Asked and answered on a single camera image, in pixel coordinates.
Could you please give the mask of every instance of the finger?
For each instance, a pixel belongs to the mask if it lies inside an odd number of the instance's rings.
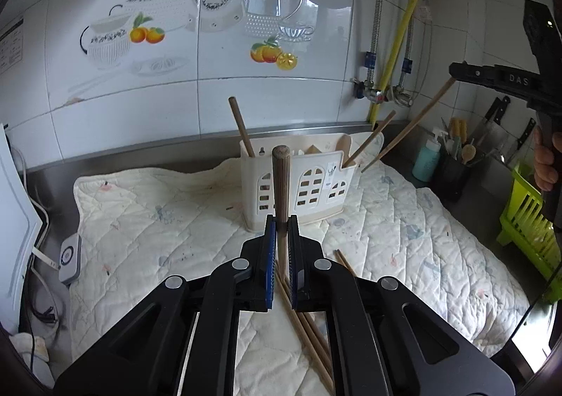
[[[542,191],[551,191],[553,189],[553,184],[543,181],[540,177],[538,177],[537,173],[535,173],[535,182],[537,183],[537,187],[539,187]]]
[[[542,145],[542,131],[540,127],[535,127],[535,131],[533,132],[533,138],[535,139],[535,146]]]
[[[556,170],[547,164],[540,164],[535,161],[535,174],[538,174],[543,181],[550,184],[555,184],[558,180],[558,173]]]
[[[553,133],[553,145],[558,152],[562,152],[562,133]]]
[[[535,146],[535,161],[540,164],[553,164],[553,151],[544,146]]]

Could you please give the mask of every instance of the knife handle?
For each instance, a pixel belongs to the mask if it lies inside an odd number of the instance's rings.
[[[527,127],[525,128],[525,131],[521,136],[519,136],[519,139],[517,140],[517,150],[521,149],[523,144],[525,144],[525,141],[527,141],[527,138],[529,138],[530,133],[533,131],[533,128],[535,127],[535,124],[536,124],[535,119],[531,117],[529,119],[529,123],[527,124]]]
[[[505,97],[501,101],[501,104],[499,105],[499,108],[497,108],[496,116],[494,117],[494,122],[496,122],[498,125],[501,125],[501,118],[504,116],[509,103],[511,103],[511,98],[505,95]]]
[[[537,120],[542,130],[542,144],[553,151],[553,168],[558,172],[558,181],[554,184],[551,191],[543,191],[542,215],[555,228],[562,227],[562,205],[560,204],[560,187],[562,186],[562,153],[553,147],[553,133],[562,131],[562,118],[553,117],[544,112],[537,112]]]
[[[501,100],[496,97],[494,102],[492,103],[492,105],[490,106],[490,109],[488,109],[488,111],[486,112],[484,118],[486,119],[486,121],[490,122],[490,119],[492,118],[492,116],[495,114],[495,112],[497,111],[497,109],[499,108],[499,105],[501,104]]]

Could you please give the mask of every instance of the kitchen knife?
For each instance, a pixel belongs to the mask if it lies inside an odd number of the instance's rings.
[[[474,139],[474,141],[480,141],[480,138],[482,137],[482,135],[484,133],[484,129],[486,127],[486,124],[490,121],[492,116],[496,113],[497,108],[499,108],[500,104],[501,104],[501,100],[498,97],[496,97],[496,99],[494,100],[494,102],[490,106],[490,109],[488,109],[488,111],[486,112],[484,118],[479,122],[479,124],[476,126],[474,131],[468,137],[469,141],[472,141],[473,139]]]
[[[525,144],[525,141],[527,141],[527,138],[529,138],[529,135],[531,134],[533,128],[535,127],[535,124],[536,124],[535,119],[530,118],[529,123],[527,124],[527,127],[525,128],[523,134],[513,142],[513,144],[509,147],[508,151],[505,153],[505,164],[509,164],[513,159],[513,157],[515,157],[515,154],[519,152],[519,149],[521,149],[523,144]]]
[[[501,127],[501,119],[510,103],[511,99],[508,95],[505,95],[497,108],[494,120],[486,123],[484,134],[477,143],[477,146],[484,150],[484,152],[488,152],[494,147],[497,147],[499,142],[505,137],[507,132]]]

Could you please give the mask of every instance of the white quilted cloth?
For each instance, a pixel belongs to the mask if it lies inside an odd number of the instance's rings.
[[[238,159],[195,174],[81,177],[74,195],[82,236],[81,274],[70,287],[74,359],[165,277],[208,275],[255,236],[242,225]],[[341,249],[363,278],[397,277],[488,356],[528,306],[504,264],[429,189],[380,161],[356,170],[341,214],[300,231],[328,258]],[[235,394],[327,394],[278,297],[269,313],[240,316]]]

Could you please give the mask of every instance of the black cable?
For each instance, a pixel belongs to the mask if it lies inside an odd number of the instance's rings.
[[[517,333],[517,331],[519,331],[519,328],[521,328],[522,324],[525,323],[525,320],[527,319],[527,317],[530,314],[530,311],[533,310],[533,308],[535,307],[536,303],[538,303],[541,298],[544,296],[544,294],[546,293],[546,290],[549,289],[550,284],[553,282],[554,278],[558,275],[558,273],[560,272],[560,269],[562,269],[562,260],[560,261],[560,263],[558,263],[558,266],[556,267],[556,269],[554,270],[553,274],[550,276],[549,280],[547,281],[546,285],[544,286],[543,291],[541,292],[541,294],[539,296],[537,296],[537,298],[535,298],[535,300],[529,305],[529,308],[527,309],[527,311],[525,312],[525,314],[523,315],[523,317],[521,318],[521,320],[519,321],[519,323],[517,324],[517,326],[515,327],[515,330],[513,331],[513,333],[511,334],[511,336],[509,336],[509,339],[507,340],[507,342],[509,342],[511,339],[513,339],[513,336],[515,336],[515,334]]]

